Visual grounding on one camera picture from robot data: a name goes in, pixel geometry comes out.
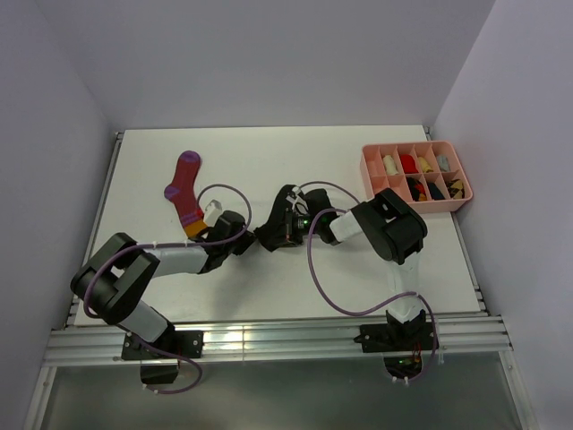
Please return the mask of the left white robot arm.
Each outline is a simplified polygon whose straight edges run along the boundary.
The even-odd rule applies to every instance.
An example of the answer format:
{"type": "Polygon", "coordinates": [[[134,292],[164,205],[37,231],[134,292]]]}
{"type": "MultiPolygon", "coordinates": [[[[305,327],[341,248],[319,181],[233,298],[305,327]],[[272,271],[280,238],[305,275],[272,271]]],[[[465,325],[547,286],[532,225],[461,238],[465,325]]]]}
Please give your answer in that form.
{"type": "Polygon", "coordinates": [[[116,233],[76,272],[71,291],[99,319],[141,338],[153,357],[165,357],[173,350],[175,336],[171,322],[142,300],[150,281],[209,273],[229,255],[243,254],[254,241],[244,217],[234,211],[224,211],[204,238],[180,245],[138,244],[116,233]]]}

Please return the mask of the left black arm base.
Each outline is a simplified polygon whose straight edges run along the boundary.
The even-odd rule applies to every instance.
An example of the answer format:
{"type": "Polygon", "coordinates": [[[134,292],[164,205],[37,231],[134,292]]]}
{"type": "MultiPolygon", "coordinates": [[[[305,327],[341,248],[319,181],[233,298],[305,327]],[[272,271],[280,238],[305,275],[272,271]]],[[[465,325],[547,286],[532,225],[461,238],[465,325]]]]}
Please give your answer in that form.
{"type": "Polygon", "coordinates": [[[144,389],[157,395],[175,395],[200,384],[203,370],[196,360],[201,358],[202,349],[203,331],[169,330],[154,342],[126,334],[120,358],[124,362],[140,363],[140,380],[144,389]],[[195,370],[194,379],[186,386],[174,388],[183,365],[195,370]]]}

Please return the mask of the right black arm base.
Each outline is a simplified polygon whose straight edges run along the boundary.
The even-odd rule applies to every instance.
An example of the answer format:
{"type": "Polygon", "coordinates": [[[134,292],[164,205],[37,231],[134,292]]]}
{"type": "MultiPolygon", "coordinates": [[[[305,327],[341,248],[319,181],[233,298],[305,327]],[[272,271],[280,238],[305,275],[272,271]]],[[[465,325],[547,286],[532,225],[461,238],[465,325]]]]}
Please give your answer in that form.
{"type": "Polygon", "coordinates": [[[395,357],[384,357],[386,371],[392,378],[410,382],[424,370],[423,352],[434,358],[440,343],[437,328],[427,322],[427,314],[421,310],[411,321],[400,322],[386,313],[385,323],[363,324],[354,343],[359,344],[364,354],[398,353],[395,357]]]}

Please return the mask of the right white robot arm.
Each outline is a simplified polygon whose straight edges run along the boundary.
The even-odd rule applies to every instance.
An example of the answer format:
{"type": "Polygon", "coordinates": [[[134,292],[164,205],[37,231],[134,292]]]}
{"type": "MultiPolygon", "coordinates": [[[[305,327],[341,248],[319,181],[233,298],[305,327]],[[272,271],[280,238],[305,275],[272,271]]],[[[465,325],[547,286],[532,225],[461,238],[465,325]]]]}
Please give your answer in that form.
{"type": "Polygon", "coordinates": [[[419,335],[415,323],[423,323],[432,309],[419,294],[419,264],[428,228],[421,216],[397,193],[384,189],[369,201],[343,211],[325,207],[311,214],[307,222],[307,262],[319,294],[334,310],[347,316],[366,316],[382,308],[393,322],[387,329],[389,343],[409,348],[419,335]],[[385,263],[391,297],[363,311],[350,311],[331,300],[319,282],[312,259],[312,239],[323,235],[326,242],[339,245],[363,236],[385,263]]]}

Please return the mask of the pale yellow sock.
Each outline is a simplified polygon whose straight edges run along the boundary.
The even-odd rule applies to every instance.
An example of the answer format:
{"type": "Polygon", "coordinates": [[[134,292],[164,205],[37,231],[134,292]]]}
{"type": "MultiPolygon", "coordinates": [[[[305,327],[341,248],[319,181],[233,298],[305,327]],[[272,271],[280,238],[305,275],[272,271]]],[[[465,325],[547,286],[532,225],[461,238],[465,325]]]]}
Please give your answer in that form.
{"type": "Polygon", "coordinates": [[[385,155],[382,158],[382,161],[388,176],[395,176],[399,174],[397,164],[391,155],[385,155]]]}

